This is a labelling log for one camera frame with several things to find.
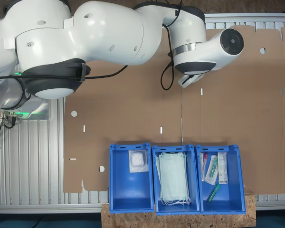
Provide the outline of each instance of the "blue bin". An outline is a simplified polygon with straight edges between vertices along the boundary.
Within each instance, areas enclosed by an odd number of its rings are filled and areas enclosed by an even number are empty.
[[[198,164],[200,209],[203,215],[214,214],[246,214],[245,193],[242,176],[242,165],[237,145],[232,146],[201,146],[196,147],[196,161]],[[208,196],[215,186],[201,181],[200,152],[207,152],[205,175],[210,165],[212,155],[227,152],[228,184],[221,184],[211,203],[207,203]]]
[[[156,168],[156,157],[163,152],[184,152],[187,155],[187,181],[189,187],[189,195],[191,203],[189,205],[172,205],[166,206],[162,204],[160,198],[160,181]],[[187,146],[172,146],[172,147],[152,147],[153,155],[153,173],[154,173],[154,195],[155,195],[155,212],[156,215],[185,215],[185,214],[200,214],[199,188],[197,181],[195,154],[193,145]]]
[[[130,173],[129,150],[147,150],[148,172]],[[153,212],[151,146],[110,146],[110,213]]]

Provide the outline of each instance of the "connector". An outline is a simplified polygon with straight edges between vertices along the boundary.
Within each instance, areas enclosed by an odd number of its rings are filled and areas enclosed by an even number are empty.
[[[4,126],[4,120],[5,120],[5,112],[0,111],[0,127]]]

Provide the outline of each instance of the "sterile package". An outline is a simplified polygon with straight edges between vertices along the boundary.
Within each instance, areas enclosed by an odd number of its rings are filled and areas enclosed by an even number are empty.
[[[129,167],[130,172],[147,172],[148,159],[147,151],[129,151]]]
[[[211,156],[210,165],[205,177],[205,182],[214,185],[218,177],[218,157],[216,155]]]
[[[218,152],[218,183],[228,184],[227,152]]]
[[[204,164],[204,153],[203,152],[199,152],[199,159],[200,159],[200,168],[201,171],[203,170],[203,164]]]

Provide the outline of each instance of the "cardboard sheet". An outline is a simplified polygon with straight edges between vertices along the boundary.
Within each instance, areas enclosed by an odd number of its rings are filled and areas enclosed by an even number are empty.
[[[111,78],[87,80],[67,97],[64,192],[82,192],[81,180],[86,190],[107,190],[112,143],[180,144],[181,87],[175,83],[169,92],[161,87],[160,76],[171,60],[166,31],[162,40],[146,64],[129,66]],[[100,61],[88,65],[90,76],[111,74],[123,67]],[[171,83],[170,70],[163,82],[166,87]],[[77,111],[77,117],[71,116],[72,111]]]
[[[283,42],[275,29],[234,28],[244,38],[242,55],[185,89],[177,82],[168,92],[161,88],[160,75],[170,61],[163,32],[148,63],[87,81],[67,97],[64,192],[82,192],[82,180],[86,190],[108,188],[112,143],[179,145],[182,118],[183,144],[238,144],[244,184],[256,194],[285,193],[285,28]],[[207,37],[218,32],[207,30]],[[91,76],[122,68],[104,62],[89,66]],[[171,74],[165,79],[168,85]]]

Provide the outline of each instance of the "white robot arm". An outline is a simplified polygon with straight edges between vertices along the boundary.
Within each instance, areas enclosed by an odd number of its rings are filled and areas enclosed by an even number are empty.
[[[88,61],[144,64],[161,42],[163,25],[170,31],[174,66],[185,74],[179,84],[186,87],[233,61],[244,47],[233,29],[206,42],[204,20],[195,7],[160,2],[130,9],[89,1],[72,17],[64,0],[16,0],[0,20],[0,76],[29,78],[0,80],[0,109],[12,112],[28,100],[34,100],[31,108],[70,95],[89,74]]]

